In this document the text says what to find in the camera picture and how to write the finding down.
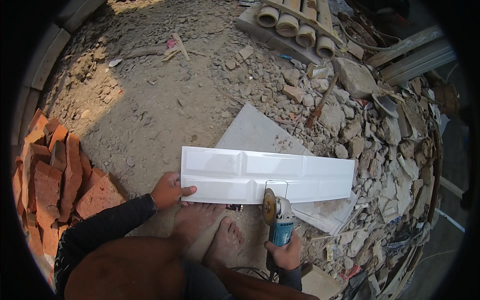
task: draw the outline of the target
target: right hand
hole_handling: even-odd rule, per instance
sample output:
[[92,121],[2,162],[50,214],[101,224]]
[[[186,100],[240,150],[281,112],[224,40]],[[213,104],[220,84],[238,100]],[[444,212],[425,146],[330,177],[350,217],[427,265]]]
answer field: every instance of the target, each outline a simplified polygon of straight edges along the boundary
[[280,268],[290,271],[300,266],[301,240],[295,229],[292,229],[290,242],[287,244],[277,247],[272,242],[266,241],[264,247],[271,253],[273,261]]

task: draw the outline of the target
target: left hand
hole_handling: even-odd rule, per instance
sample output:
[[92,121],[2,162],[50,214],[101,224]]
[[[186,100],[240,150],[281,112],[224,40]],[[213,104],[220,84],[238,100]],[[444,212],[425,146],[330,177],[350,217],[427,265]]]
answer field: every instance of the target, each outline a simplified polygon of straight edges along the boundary
[[190,196],[197,191],[196,186],[180,187],[179,174],[166,172],[150,193],[158,209],[173,206],[182,196]]

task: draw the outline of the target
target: bare foot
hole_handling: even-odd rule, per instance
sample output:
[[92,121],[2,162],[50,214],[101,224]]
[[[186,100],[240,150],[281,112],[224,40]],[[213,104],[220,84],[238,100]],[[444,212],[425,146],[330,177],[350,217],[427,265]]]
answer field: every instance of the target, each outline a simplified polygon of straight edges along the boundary
[[182,206],[173,221],[172,236],[182,237],[183,250],[187,250],[227,207],[226,204],[195,203]]
[[245,239],[235,222],[229,217],[223,218],[203,258],[203,264],[215,272],[219,266],[225,266],[228,260],[238,253]]

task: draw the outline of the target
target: bamboo pole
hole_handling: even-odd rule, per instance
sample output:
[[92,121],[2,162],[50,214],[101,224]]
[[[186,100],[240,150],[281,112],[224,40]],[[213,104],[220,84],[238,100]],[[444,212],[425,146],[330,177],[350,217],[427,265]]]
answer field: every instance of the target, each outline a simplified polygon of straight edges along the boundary
[[[283,3],[283,0],[273,0],[276,3]],[[262,8],[258,11],[257,22],[263,27],[275,27],[278,22],[280,11],[278,8],[272,7],[268,4],[263,4]]]
[[[295,11],[300,11],[300,0],[284,0],[283,5]],[[299,21],[294,16],[282,12],[276,24],[276,31],[285,37],[294,37],[299,32]]]
[[[328,7],[328,0],[317,0],[318,23],[333,33],[332,16]],[[332,39],[321,35],[317,38],[317,54],[324,59],[331,59],[335,55],[335,44]]]
[[[307,17],[315,20],[317,18],[317,10],[315,9],[316,5],[316,0],[303,0],[301,12]],[[300,29],[295,40],[297,41],[297,44],[305,48],[315,46],[315,28],[305,22],[300,22]]]

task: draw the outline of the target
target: blue angle grinder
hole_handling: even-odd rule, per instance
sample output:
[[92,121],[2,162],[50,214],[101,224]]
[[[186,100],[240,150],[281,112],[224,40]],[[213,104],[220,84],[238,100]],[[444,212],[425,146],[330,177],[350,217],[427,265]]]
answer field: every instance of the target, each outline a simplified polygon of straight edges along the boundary
[[[268,240],[278,247],[287,244],[295,226],[295,217],[290,207],[290,201],[284,197],[275,196],[273,190],[267,188],[265,189],[263,211],[265,223],[270,226]],[[278,266],[268,251],[266,264],[267,270],[270,271],[269,281],[272,281],[275,273],[278,273]]]

